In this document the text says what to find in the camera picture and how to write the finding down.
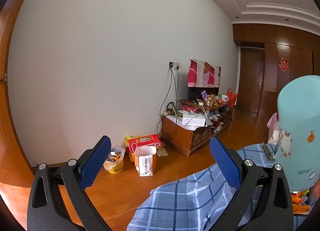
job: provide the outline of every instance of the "electrical outlet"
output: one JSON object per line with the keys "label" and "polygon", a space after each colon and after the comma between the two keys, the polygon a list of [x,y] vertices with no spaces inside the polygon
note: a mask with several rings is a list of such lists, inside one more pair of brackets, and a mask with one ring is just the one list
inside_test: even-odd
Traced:
{"label": "electrical outlet", "polygon": [[169,62],[170,68],[179,69],[179,66],[180,66],[180,63],[178,63],[178,62],[172,62],[172,61]]}

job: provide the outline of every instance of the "white box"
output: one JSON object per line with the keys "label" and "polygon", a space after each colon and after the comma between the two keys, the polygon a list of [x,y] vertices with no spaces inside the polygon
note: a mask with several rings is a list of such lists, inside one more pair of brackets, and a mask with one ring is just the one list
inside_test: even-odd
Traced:
{"label": "white box", "polygon": [[205,118],[202,114],[183,113],[182,125],[204,126]]}

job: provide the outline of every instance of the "light blue container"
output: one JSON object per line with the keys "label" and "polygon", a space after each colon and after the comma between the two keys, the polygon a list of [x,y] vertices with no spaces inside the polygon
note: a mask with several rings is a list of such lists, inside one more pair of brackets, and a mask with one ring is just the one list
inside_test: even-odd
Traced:
{"label": "light blue container", "polygon": [[291,192],[306,190],[320,177],[320,77],[289,82],[279,93],[278,114],[276,163],[283,167]]}

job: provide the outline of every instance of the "red box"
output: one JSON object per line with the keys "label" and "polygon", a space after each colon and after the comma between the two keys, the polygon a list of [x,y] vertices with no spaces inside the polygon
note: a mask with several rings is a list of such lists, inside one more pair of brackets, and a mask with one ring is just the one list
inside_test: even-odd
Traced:
{"label": "red box", "polygon": [[196,111],[195,113],[201,111],[201,109],[199,109],[199,108],[193,108],[188,105],[182,105],[182,109],[185,111],[188,111],[188,112],[190,112],[190,111],[195,112]]}
{"label": "red box", "polygon": [[159,136],[157,134],[152,134],[152,135],[145,135],[145,136],[140,136],[137,138],[129,139],[129,152],[134,153],[134,150],[138,146],[155,146],[155,147],[160,147],[162,146]]}

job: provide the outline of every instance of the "yellow bucket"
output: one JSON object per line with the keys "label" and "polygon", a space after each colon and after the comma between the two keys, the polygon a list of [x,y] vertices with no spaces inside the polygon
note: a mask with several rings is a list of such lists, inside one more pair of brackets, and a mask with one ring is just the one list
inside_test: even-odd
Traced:
{"label": "yellow bucket", "polygon": [[122,159],[121,162],[119,164],[117,164],[115,167],[113,167],[111,170],[108,170],[108,172],[110,172],[112,174],[121,173],[123,170],[123,161],[124,161],[124,159]]}

